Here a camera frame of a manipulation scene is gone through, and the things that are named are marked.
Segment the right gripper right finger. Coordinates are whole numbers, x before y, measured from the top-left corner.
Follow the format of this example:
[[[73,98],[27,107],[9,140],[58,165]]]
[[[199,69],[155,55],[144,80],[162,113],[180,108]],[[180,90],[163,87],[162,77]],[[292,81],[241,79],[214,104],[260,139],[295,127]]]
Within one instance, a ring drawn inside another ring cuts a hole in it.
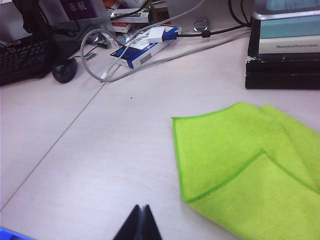
[[[148,204],[143,208],[142,211],[141,239],[162,240],[162,236]]]

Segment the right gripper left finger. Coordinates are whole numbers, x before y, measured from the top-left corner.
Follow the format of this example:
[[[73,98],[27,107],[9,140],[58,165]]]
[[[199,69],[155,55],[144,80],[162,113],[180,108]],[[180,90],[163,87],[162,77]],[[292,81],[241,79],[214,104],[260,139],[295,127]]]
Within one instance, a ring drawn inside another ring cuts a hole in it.
[[[141,208],[135,205],[113,240],[134,240],[138,231]]]

